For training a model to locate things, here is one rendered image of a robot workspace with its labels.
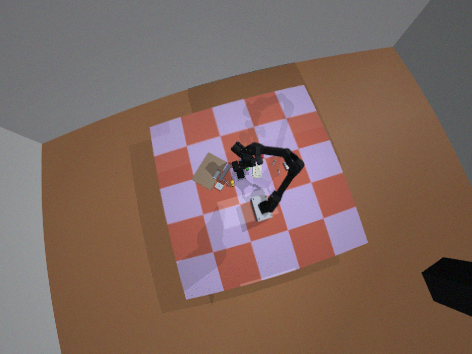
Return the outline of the white card taped down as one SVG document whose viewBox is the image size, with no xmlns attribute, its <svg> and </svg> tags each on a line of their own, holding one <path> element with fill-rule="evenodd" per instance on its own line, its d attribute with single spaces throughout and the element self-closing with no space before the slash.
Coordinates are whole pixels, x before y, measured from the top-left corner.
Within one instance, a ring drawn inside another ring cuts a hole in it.
<svg viewBox="0 0 472 354">
<path fill-rule="evenodd" d="M 251 178 L 263 178 L 262 177 L 262 164 L 257 165 L 255 167 L 252 167 L 252 176 Z"/>
</svg>

